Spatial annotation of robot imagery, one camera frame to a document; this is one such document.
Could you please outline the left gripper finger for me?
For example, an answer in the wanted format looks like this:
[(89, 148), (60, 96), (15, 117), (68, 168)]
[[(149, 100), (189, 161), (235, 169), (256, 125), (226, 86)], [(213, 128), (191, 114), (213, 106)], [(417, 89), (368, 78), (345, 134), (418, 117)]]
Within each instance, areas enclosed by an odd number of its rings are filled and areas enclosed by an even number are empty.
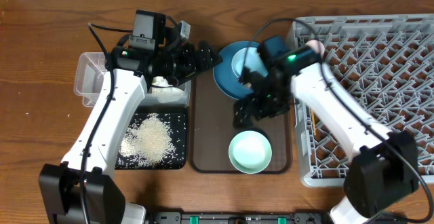
[(191, 73), (176, 74), (173, 77), (171, 77), (171, 85), (177, 88), (182, 84), (196, 78), (198, 74), (199, 74), (198, 71), (193, 71)]
[(198, 72), (208, 71), (222, 63), (222, 56), (206, 41), (200, 41), (195, 52), (195, 66)]

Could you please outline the dark blue plate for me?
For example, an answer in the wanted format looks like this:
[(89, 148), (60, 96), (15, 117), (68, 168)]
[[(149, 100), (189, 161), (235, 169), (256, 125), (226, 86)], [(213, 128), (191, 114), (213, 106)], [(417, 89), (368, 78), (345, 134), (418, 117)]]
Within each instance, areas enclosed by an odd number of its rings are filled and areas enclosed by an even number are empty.
[[(231, 67), (231, 61), (235, 53), (242, 48), (246, 48), (247, 44), (248, 41), (237, 41), (222, 48), (219, 52), (222, 56), (222, 63), (213, 68), (214, 81), (217, 86), (227, 96), (237, 100), (253, 92), (251, 88), (247, 88), (238, 82), (238, 78)], [(252, 42), (250, 47), (257, 48), (258, 46), (258, 43)]]

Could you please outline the white tissue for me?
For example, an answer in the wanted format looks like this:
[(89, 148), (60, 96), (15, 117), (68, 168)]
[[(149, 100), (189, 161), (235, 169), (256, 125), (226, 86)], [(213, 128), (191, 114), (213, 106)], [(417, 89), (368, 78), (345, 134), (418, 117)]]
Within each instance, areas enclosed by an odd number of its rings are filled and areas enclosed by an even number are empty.
[(173, 97), (182, 95), (183, 92), (182, 89), (170, 85), (162, 76), (157, 76), (152, 80), (151, 94), (155, 96)]

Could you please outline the mint green bowl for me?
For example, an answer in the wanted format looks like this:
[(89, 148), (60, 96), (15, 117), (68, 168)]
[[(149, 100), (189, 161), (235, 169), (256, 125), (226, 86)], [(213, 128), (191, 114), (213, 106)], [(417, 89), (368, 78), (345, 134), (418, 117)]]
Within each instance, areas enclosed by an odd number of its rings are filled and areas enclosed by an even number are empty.
[(273, 152), (268, 138), (257, 131), (246, 130), (236, 134), (229, 144), (231, 164), (245, 174), (258, 174), (271, 162)]

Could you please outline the light blue small bowl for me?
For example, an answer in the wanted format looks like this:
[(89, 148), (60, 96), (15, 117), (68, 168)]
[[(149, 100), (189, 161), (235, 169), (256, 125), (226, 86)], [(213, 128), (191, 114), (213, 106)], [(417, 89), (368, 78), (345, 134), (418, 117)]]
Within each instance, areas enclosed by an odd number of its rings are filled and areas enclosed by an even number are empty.
[(243, 68), (257, 72), (263, 77), (268, 75), (267, 68), (264, 66), (255, 47), (242, 48), (237, 51), (232, 58), (231, 67), (237, 78), (240, 78)]

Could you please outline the pink plastic cup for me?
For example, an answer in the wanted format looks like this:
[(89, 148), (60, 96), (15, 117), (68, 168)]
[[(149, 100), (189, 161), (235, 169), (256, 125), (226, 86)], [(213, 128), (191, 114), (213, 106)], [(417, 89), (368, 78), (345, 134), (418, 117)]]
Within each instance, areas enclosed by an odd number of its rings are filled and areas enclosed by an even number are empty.
[(306, 42), (306, 45), (309, 46), (315, 53), (319, 54), (321, 58), (323, 58), (326, 49), (322, 42), (313, 39)]

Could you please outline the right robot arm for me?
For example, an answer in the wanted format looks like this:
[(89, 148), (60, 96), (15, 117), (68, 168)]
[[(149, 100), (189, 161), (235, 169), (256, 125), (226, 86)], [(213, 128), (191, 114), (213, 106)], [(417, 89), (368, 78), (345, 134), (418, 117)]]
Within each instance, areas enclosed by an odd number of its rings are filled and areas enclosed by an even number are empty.
[(406, 131), (393, 132), (361, 107), (323, 61), (321, 42), (311, 40), (292, 51), (260, 45), (255, 52), (252, 64), (248, 51), (239, 63), (239, 80), (253, 92), (236, 102), (235, 125), (280, 115), (293, 96), (314, 110), (350, 162), (343, 183), (345, 196), (331, 209), (331, 221), (398, 220), (384, 209), (423, 184), (414, 137)]

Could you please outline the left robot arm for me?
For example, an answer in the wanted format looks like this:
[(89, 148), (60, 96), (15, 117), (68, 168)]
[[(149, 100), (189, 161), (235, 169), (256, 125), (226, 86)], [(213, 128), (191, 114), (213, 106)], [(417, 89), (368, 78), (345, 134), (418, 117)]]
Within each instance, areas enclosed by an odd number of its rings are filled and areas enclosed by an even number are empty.
[(60, 164), (45, 164), (40, 172), (49, 222), (144, 223), (146, 208), (126, 202), (113, 180), (127, 127), (154, 77), (178, 86), (221, 62), (218, 52), (204, 41), (153, 51), (115, 46), (81, 134)]

